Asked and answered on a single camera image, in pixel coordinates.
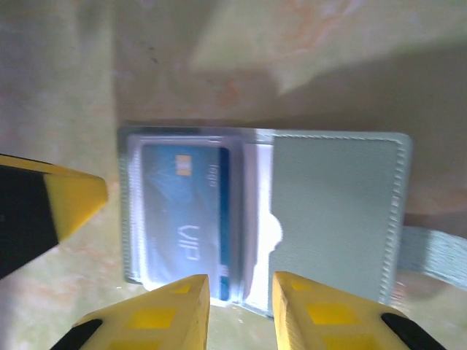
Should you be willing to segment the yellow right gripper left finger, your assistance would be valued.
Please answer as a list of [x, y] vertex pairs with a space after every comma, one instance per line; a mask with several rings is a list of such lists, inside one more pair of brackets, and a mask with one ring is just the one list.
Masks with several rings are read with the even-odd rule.
[[85, 315], [55, 349], [205, 349], [209, 277], [189, 276]]

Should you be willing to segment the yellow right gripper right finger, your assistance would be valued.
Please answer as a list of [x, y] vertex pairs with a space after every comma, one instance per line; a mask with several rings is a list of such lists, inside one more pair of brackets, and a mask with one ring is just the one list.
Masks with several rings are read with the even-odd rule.
[[279, 349], [442, 349], [395, 308], [277, 271], [272, 306]]

